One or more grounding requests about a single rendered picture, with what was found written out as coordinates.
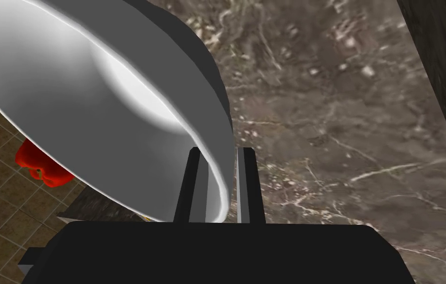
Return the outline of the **grey metal bowl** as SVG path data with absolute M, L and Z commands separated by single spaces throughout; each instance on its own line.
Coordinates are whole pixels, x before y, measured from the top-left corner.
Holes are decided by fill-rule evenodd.
M 182 20 L 148 0 L 0 0 L 0 113 L 89 186 L 174 219 L 189 151 L 192 220 L 223 222 L 234 132 L 219 69 Z

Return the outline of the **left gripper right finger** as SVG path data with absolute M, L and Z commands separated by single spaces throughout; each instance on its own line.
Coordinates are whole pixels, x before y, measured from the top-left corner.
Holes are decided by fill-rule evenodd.
M 256 153 L 237 149 L 237 222 L 266 224 Z

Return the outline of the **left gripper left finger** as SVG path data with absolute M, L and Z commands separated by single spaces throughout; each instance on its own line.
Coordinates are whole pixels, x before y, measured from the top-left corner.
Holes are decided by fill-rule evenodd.
M 208 163 L 199 148 L 193 147 L 189 151 L 174 222 L 206 222 L 208 178 Z

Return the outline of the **red bell pepper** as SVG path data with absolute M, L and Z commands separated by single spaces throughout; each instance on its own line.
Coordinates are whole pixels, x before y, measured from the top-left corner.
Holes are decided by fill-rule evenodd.
M 48 187 L 58 187 L 69 183 L 74 176 L 40 150 L 29 139 L 25 139 L 15 155 L 15 162 L 28 168 L 30 175 L 41 180 Z

